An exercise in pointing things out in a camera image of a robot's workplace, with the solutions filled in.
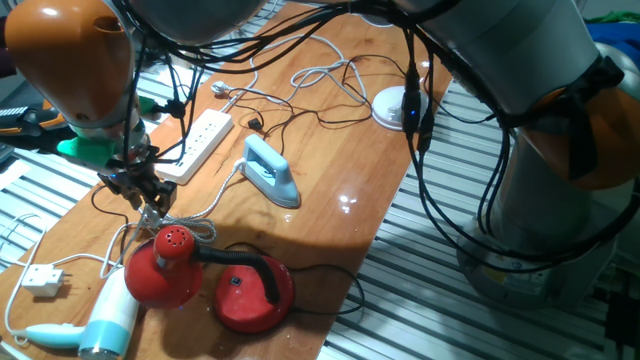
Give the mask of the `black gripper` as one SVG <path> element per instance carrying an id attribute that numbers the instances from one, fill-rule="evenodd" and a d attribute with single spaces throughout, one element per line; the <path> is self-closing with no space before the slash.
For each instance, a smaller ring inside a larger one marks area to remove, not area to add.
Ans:
<path id="1" fill-rule="evenodd" d="M 116 195 L 122 195 L 138 211 L 144 201 L 158 218 L 164 218 L 177 197 L 177 184 L 162 181 L 155 172 L 154 158 L 130 161 L 111 159 L 98 173 L 100 180 Z"/>

